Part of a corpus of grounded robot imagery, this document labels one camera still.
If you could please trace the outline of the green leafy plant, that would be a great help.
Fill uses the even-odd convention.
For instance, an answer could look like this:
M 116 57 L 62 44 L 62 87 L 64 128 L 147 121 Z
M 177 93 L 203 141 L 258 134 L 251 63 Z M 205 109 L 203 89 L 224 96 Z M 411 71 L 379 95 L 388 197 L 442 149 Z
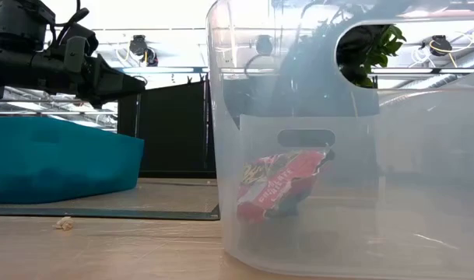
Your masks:
M 293 45 L 293 84 L 317 89 L 327 83 L 328 74 L 339 74 L 347 82 L 373 89 L 373 67 L 388 66 L 406 38 L 394 24 L 351 26 L 344 15 L 320 20 L 309 34 L 299 32 Z M 329 63 L 335 67 L 328 71 Z

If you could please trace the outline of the teal plastic bin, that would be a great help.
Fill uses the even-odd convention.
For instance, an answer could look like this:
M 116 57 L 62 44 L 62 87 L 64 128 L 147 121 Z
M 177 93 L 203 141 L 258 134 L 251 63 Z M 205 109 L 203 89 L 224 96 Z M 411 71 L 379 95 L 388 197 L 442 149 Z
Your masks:
M 0 204 L 128 191 L 144 141 L 45 117 L 0 117 Z

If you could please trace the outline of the clear plastic bin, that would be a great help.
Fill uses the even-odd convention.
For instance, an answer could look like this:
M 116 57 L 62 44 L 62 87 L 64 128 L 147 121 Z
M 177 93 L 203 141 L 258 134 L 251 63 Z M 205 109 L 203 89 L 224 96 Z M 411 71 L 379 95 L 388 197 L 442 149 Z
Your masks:
M 394 24 L 373 89 L 293 84 L 293 45 L 323 19 Z M 474 280 L 474 0 L 215 0 L 206 17 L 223 248 L 280 274 Z M 260 55 L 258 35 L 272 37 Z M 452 51 L 430 53 L 434 35 Z M 245 163 L 332 149 L 297 214 L 237 217 Z

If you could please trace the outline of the grey bordered mesh mat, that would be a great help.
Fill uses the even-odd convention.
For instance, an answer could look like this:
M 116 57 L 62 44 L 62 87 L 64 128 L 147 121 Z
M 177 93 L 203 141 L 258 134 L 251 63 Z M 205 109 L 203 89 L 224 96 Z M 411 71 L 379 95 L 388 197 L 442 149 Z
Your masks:
M 141 178 L 135 188 L 34 205 L 0 205 L 0 216 L 217 221 L 214 180 Z

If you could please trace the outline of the red Chewy granola bar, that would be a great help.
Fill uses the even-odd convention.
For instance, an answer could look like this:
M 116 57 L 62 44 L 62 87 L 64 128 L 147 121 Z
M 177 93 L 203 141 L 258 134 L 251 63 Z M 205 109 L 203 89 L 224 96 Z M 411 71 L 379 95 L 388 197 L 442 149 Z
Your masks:
M 299 149 L 245 163 L 237 217 L 252 224 L 297 214 L 298 204 L 311 194 L 324 165 L 334 159 L 332 149 Z

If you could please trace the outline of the black panel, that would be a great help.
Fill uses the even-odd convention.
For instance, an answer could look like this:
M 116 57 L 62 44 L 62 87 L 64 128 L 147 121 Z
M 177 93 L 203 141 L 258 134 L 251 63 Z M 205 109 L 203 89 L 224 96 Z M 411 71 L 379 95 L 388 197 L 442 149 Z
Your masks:
M 135 137 L 137 96 L 118 101 L 118 133 Z M 216 178 L 209 81 L 148 89 L 142 93 L 139 176 Z

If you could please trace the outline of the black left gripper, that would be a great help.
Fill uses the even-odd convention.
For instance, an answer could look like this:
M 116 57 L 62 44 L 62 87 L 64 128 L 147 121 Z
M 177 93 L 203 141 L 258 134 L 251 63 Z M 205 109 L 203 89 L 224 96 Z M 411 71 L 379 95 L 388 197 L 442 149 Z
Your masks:
M 0 99 L 6 86 L 78 95 L 90 86 L 87 81 L 89 44 L 84 37 L 72 37 L 66 44 L 42 52 L 0 48 Z M 117 98 L 142 92 L 146 83 L 109 66 L 101 54 L 92 58 L 91 84 L 94 109 Z

